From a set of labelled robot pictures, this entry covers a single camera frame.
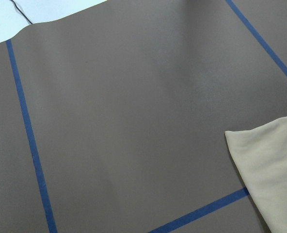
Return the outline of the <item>cream long-sleeve printed shirt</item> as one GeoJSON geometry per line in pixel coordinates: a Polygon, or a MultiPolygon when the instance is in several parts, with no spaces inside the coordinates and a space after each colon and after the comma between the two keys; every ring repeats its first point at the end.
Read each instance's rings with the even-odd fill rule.
{"type": "Polygon", "coordinates": [[[231,157],[273,233],[287,233],[287,117],[246,131],[226,131],[231,157]]]}

